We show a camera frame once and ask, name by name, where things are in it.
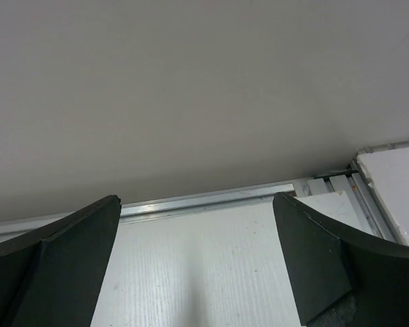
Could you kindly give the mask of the white foam board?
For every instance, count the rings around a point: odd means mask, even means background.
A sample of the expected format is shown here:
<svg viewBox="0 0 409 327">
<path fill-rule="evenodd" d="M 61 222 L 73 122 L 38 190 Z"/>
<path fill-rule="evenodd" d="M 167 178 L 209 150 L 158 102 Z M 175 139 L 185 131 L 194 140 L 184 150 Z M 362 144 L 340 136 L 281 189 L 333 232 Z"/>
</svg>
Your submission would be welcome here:
<svg viewBox="0 0 409 327">
<path fill-rule="evenodd" d="M 356 156 L 394 237 L 409 246 L 409 143 L 366 148 Z"/>
</svg>

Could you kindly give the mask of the aluminium table edge rail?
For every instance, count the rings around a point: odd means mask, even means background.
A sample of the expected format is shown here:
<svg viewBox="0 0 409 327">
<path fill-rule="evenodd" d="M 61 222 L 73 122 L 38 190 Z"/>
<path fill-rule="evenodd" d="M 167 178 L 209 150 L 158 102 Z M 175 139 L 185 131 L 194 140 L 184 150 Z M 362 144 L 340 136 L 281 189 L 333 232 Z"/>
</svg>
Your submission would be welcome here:
<svg viewBox="0 0 409 327">
<path fill-rule="evenodd" d="M 120 222 L 131 223 L 169 217 L 180 211 L 208 211 L 214 206 L 243 206 L 269 201 L 276 193 L 294 191 L 294 182 L 269 183 L 252 187 L 241 187 L 223 191 L 199 193 L 190 196 L 179 196 L 146 202 L 124 204 L 121 209 Z M 68 216 L 59 213 L 27 219 L 0 222 L 0 236 L 27 232 Z"/>
</svg>

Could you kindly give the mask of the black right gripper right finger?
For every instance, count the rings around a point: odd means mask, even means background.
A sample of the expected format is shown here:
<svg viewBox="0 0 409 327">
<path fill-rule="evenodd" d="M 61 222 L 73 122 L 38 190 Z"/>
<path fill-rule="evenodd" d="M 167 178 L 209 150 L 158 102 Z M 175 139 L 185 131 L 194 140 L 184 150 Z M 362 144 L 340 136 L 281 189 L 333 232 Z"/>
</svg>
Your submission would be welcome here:
<svg viewBox="0 0 409 327">
<path fill-rule="evenodd" d="M 409 246 L 285 193 L 273 212 L 302 326 L 409 326 Z"/>
</svg>

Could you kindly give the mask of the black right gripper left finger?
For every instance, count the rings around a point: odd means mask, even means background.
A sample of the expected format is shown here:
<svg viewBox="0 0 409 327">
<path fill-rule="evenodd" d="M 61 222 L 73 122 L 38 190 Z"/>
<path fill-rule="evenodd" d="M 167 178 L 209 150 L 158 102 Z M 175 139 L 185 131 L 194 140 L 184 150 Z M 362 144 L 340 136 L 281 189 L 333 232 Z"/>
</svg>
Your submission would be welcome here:
<svg viewBox="0 0 409 327">
<path fill-rule="evenodd" d="M 109 195 L 0 242 L 0 326 L 90 326 L 120 213 Z"/>
</svg>

